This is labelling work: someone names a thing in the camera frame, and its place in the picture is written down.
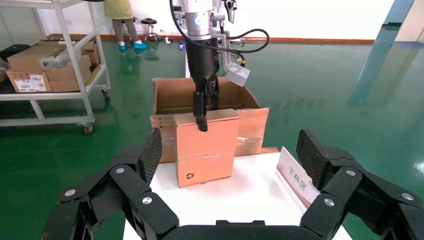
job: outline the yellow coat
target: yellow coat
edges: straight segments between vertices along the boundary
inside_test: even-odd
[[[130,0],[105,0],[104,14],[109,19],[132,19]]]

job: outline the person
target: person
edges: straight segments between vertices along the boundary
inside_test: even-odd
[[[146,48],[146,44],[143,43],[137,35],[130,0],[105,0],[103,2],[103,7],[106,18],[112,19],[113,29],[119,42],[119,50],[123,51],[126,49],[124,34],[122,32],[122,21],[125,23],[131,40],[134,42],[134,49]]]

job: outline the white table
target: white table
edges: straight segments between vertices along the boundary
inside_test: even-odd
[[[150,184],[179,217],[180,226],[215,225],[216,220],[298,226],[302,212],[275,170],[280,153],[234,158],[232,177],[179,188],[174,163],[159,164]],[[139,240],[128,221],[123,240]],[[341,227],[334,240],[352,240]]]

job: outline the metal cart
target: metal cart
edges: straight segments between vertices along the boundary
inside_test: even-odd
[[[83,39],[72,44],[71,37],[66,25],[63,9],[83,3],[81,0],[0,0],[0,7],[22,7],[22,8],[38,8],[38,9],[54,9],[56,12],[57,20],[60,24],[60,28],[63,34],[66,48],[69,52],[71,63],[78,81],[80,92],[46,92],[46,93],[13,93],[13,94],[0,94],[0,101],[30,101],[32,108],[35,111],[37,118],[20,118],[20,119],[0,119],[0,127],[9,126],[32,126],[32,125],[49,125],[49,124],[78,124],[84,127],[86,134],[89,134],[93,130],[92,123],[95,121],[93,110],[90,105],[89,95],[96,89],[101,90],[104,97],[109,97],[109,89],[111,89],[111,82],[109,79],[109,73],[106,66],[105,55],[103,53],[102,41],[100,34],[97,30],[96,21],[94,19],[94,6],[98,4],[89,2],[88,7],[91,15],[91,21],[93,24],[93,31],[87,34]],[[85,85],[81,71],[78,65],[78,61],[75,57],[75,51],[81,49],[88,41],[93,37],[97,39],[98,51],[100,54],[100,71],[92,81],[90,85]],[[106,85],[97,85],[97,82],[105,74]],[[68,116],[68,117],[45,117],[40,109],[38,100],[65,100],[65,99],[82,99],[87,111],[86,116]]]

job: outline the plastic bag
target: plastic bag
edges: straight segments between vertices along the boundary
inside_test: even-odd
[[[75,58],[77,61],[81,59],[82,51],[78,50],[75,52]],[[57,56],[47,56],[40,61],[41,68],[44,70],[56,70],[57,68],[71,65],[71,57],[67,49],[59,53]]]
[[[0,60],[0,74],[6,73],[6,71],[10,68],[11,66],[9,65],[9,63]]]

